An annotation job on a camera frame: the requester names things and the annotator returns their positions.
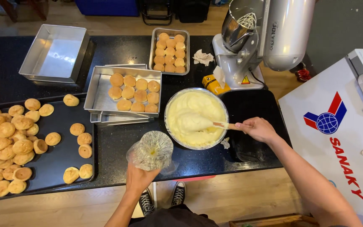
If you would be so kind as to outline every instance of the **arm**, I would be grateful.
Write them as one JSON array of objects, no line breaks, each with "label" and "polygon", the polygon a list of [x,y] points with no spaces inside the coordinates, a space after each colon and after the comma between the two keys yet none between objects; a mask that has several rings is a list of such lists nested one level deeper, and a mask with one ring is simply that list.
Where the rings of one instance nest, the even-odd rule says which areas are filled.
[{"label": "arm", "polygon": [[320,226],[363,226],[342,194],[278,136],[268,121],[255,117],[236,123],[236,127],[274,151]]},{"label": "arm", "polygon": [[125,193],[114,214],[104,227],[127,227],[142,192],[158,175],[160,169],[145,171],[128,163]]}]

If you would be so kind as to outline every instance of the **converse sneaker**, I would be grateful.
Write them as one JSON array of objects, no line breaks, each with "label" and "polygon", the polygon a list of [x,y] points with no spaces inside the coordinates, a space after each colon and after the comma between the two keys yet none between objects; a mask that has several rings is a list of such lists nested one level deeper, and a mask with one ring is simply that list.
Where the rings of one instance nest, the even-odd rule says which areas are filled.
[{"label": "converse sneaker", "polygon": [[148,214],[152,214],[154,212],[154,204],[152,202],[151,193],[149,192],[149,189],[145,189],[145,191],[141,194],[141,197],[139,198],[139,206],[141,207],[142,213],[144,214],[144,217]]},{"label": "converse sneaker", "polygon": [[183,182],[177,182],[173,191],[172,206],[183,204],[185,199],[185,185]]}]

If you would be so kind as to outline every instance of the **stand mixer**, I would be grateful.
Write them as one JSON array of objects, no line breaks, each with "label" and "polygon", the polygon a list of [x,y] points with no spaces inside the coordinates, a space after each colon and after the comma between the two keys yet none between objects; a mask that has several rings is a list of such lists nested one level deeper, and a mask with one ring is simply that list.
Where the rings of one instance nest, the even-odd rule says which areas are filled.
[{"label": "stand mixer", "polygon": [[232,0],[214,36],[217,65],[231,90],[262,89],[261,61],[290,70],[305,55],[315,0]]}]

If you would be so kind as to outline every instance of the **tissue box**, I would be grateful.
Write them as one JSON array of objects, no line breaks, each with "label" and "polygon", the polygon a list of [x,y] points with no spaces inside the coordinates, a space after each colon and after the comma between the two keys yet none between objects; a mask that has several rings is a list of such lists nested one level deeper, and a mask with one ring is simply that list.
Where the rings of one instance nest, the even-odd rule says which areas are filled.
[{"label": "tissue box", "polygon": [[204,88],[211,91],[212,93],[219,95],[225,93],[230,89],[228,84],[225,83],[225,87],[222,89],[221,85],[219,85],[218,81],[215,79],[214,75],[207,75],[203,77],[203,85]]}]

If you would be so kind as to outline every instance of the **white freezer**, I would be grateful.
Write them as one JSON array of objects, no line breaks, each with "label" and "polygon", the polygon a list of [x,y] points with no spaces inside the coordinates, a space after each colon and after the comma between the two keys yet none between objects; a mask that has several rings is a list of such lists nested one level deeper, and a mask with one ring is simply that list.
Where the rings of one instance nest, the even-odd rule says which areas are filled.
[{"label": "white freezer", "polygon": [[363,221],[363,50],[279,103],[294,150],[337,187]]}]

